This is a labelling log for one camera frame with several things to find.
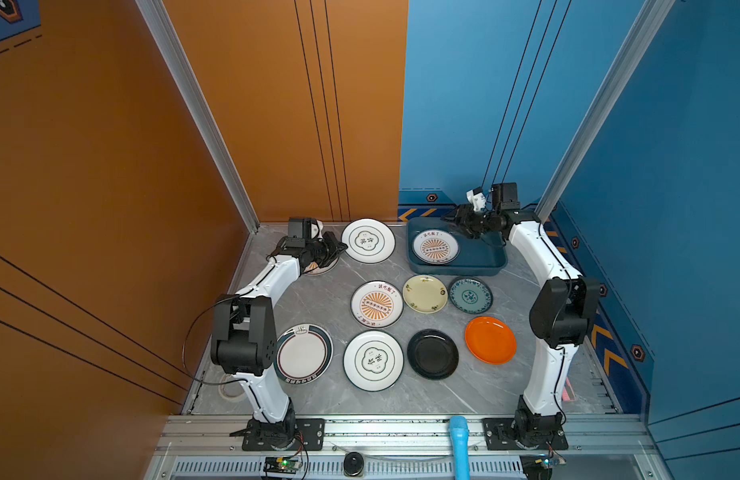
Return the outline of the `sunburst plate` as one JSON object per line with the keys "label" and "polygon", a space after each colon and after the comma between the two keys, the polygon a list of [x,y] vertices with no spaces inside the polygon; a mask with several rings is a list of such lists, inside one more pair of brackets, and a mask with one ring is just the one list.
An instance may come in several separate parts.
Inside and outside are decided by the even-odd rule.
{"label": "sunburst plate", "polygon": [[311,276],[325,274],[332,270],[337,265],[339,260],[340,257],[334,257],[329,261],[326,261],[323,265],[320,265],[318,262],[312,262],[306,267],[304,274]]}
{"label": "sunburst plate", "polygon": [[354,318],[369,328],[386,328],[402,316],[405,302],[400,290],[389,282],[369,281],[356,289],[350,301]]}
{"label": "sunburst plate", "polygon": [[430,229],[420,232],[414,238],[413,253],[426,264],[443,265],[457,258],[460,246],[451,233]]}

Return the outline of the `white flower plate back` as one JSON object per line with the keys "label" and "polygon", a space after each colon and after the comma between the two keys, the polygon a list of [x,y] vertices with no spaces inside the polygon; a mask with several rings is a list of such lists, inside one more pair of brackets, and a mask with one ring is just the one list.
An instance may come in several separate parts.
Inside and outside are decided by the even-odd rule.
{"label": "white flower plate back", "polygon": [[347,245],[346,253],[354,260],[376,264],[387,260],[396,247],[391,229],[375,219],[360,219],[342,232],[342,242]]}

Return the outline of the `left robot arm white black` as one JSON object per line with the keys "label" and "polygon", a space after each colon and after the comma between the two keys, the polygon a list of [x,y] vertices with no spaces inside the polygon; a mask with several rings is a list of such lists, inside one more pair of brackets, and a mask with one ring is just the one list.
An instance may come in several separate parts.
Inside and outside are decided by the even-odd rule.
{"label": "left robot arm white black", "polygon": [[332,265],[346,249],[332,232],[309,239],[285,236],[260,274],[213,305],[211,361],[241,385],[251,404],[252,419],[241,435],[254,447],[285,450],[296,441],[293,402],[274,368],[278,340],[274,307],[291,284],[313,268]]}

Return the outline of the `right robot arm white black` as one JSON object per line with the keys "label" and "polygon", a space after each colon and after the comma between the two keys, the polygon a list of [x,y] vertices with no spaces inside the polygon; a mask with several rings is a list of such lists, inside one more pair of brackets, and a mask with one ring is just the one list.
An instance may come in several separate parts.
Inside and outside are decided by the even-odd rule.
{"label": "right robot arm white black", "polygon": [[496,184],[491,193],[492,208],[487,207],[483,189],[476,187],[466,193],[467,202],[444,219],[472,239],[498,233],[523,256],[541,287],[529,313],[536,337],[530,380],[504,432],[523,449],[565,448],[565,381],[575,354],[593,329],[599,283],[568,262],[538,215],[520,206],[515,183]]}

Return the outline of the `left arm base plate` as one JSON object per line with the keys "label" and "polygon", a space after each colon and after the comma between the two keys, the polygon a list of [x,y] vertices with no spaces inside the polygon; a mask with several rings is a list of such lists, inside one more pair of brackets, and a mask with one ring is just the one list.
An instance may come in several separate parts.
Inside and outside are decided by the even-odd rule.
{"label": "left arm base plate", "polygon": [[268,424],[251,420],[242,441],[242,449],[249,452],[295,451],[304,442],[309,452],[321,451],[325,426],[326,420],[323,418],[299,417],[295,420],[294,431],[286,433],[283,422]]}

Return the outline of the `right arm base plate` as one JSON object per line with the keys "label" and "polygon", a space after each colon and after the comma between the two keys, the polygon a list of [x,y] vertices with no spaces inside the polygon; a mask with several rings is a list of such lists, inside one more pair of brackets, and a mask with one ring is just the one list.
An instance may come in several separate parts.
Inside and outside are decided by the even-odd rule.
{"label": "right arm base plate", "polygon": [[498,450],[568,450],[561,418],[538,417],[525,420],[497,417],[482,420],[487,448]]}

